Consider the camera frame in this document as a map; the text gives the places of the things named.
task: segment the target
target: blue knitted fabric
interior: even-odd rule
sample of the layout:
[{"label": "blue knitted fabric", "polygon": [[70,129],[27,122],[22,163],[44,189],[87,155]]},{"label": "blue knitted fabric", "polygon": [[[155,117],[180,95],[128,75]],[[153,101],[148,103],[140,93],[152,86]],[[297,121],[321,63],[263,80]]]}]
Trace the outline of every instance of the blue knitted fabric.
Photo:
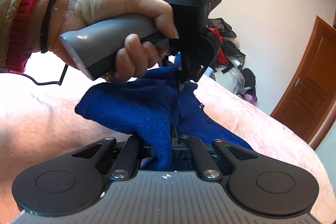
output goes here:
[{"label": "blue knitted fabric", "polygon": [[141,78],[126,83],[100,83],[92,86],[75,107],[85,119],[125,134],[140,135],[154,147],[157,159],[149,161],[146,169],[167,170],[171,165],[170,125],[178,135],[191,135],[203,143],[224,139],[251,149],[251,146],[210,119],[193,91],[197,84],[187,82],[177,91],[174,66],[152,69]]}]

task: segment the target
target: black round pad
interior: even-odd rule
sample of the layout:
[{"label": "black round pad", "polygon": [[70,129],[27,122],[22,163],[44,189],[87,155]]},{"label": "black round pad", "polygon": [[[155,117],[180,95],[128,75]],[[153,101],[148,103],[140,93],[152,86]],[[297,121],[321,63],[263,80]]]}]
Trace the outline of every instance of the black round pad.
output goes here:
[{"label": "black round pad", "polygon": [[73,187],[75,181],[71,173],[55,170],[40,175],[36,180],[36,186],[43,192],[59,194]]},{"label": "black round pad", "polygon": [[285,173],[266,172],[257,177],[257,185],[266,192],[283,194],[294,188],[295,180]]},{"label": "black round pad", "polygon": [[243,207],[263,215],[288,216],[309,210],[319,186],[306,170],[260,156],[238,161],[227,188]]},{"label": "black round pad", "polygon": [[104,190],[104,180],[91,159],[67,154],[22,171],[13,181],[19,208],[40,216],[65,216],[92,205]]}]

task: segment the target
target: bed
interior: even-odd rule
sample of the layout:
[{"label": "bed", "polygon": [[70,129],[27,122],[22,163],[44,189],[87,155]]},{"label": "bed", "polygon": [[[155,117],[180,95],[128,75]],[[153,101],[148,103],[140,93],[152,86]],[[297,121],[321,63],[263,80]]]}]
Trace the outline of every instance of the bed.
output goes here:
[{"label": "bed", "polygon": [[[23,169],[105,136],[118,141],[128,138],[74,113],[75,105],[93,84],[75,69],[69,69],[62,86],[36,86],[22,76],[0,75],[1,224],[19,213],[11,184]],[[198,84],[194,93],[213,120],[257,152],[302,167],[315,176],[320,193],[311,213],[321,223],[331,224],[336,219],[336,199],[315,152],[287,127],[211,78],[204,75]]]}]

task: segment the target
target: door handle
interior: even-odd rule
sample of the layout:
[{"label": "door handle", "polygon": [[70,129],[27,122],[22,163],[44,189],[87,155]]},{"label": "door handle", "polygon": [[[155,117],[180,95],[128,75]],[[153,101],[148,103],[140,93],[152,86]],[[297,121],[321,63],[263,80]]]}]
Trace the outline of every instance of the door handle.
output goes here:
[{"label": "door handle", "polygon": [[300,77],[296,80],[295,87],[297,88],[299,84],[302,84]]}]

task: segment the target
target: door frame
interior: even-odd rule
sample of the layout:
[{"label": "door frame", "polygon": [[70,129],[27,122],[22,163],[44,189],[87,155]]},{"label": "door frame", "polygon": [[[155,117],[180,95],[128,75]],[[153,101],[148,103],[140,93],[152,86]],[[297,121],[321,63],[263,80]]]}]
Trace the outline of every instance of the door frame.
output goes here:
[{"label": "door frame", "polygon": [[317,149],[317,147],[320,145],[321,141],[323,141],[324,137],[328,134],[329,130],[333,126],[334,122],[336,121],[336,106],[335,106],[335,102],[336,102],[336,95],[334,97],[334,103],[330,107],[330,109],[332,107],[334,107],[334,109],[329,110],[328,114],[330,113],[330,115],[329,115],[328,119],[325,120],[325,124],[322,126],[321,131],[317,134],[317,136],[315,137],[315,139],[310,144],[310,147],[312,149],[314,149],[314,150]]},{"label": "door frame", "polygon": [[[316,35],[316,32],[318,30],[318,27],[320,25],[326,25],[328,26],[328,28],[332,28],[328,23],[326,23],[324,20],[322,20],[319,16],[316,16],[316,20],[315,20],[315,24],[313,27],[313,31],[311,32],[310,35],[310,39],[309,42],[307,44],[306,50],[303,54],[303,57],[300,61],[300,64],[298,66],[298,68],[296,69],[294,76],[292,78],[292,80],[290,81],[288,87],[286,88],[285,92],[283,93],[281,99],[279,100],[278,104],[276,105],[276,107],[274,108],[274,110],[272,111],[272,113],[270,114],[270,116],[272,118],[276,117],[279,110],[281,109],[282,105],[285,102],[285,98],[289,95],[290,93],[290,88],[292,86],[295,85],[300,71],[305,63],[305,61],[308,58],[308,52],[310,50],[310,48],[313,46],[313,42],[314,42],[314,37]],[[323,114],[321,120],[319,121],[318,125],[316,126],[316,128],[313,130],[313,138],[315,137],[316,133],[319,131],[319,129],[321,128],[322,124],[325,122],[325,125],[323,126],[323,128],[321,129],[321,131],[318,133],[318,135],[315,137],[314,141],[311,143],[310,147],[313,148],[314,150],[318,147],[318,145],[321,143],[321,141],[323,140],[323,138],[326,136],[326,134],[328,133],[328,131],[330,130],[331,126],[333,125],[335,119],[336,119],[336,107],[334,108],[334,110],[332,111],[331,115],[328,117],[329,112],[331,111],[334,103],[336,100],[336,95],[334,96],[334,99],[332,101],[332,103],[330,104],[330,106],[328,107],[328,109],[326,110],[326,112]]]}]

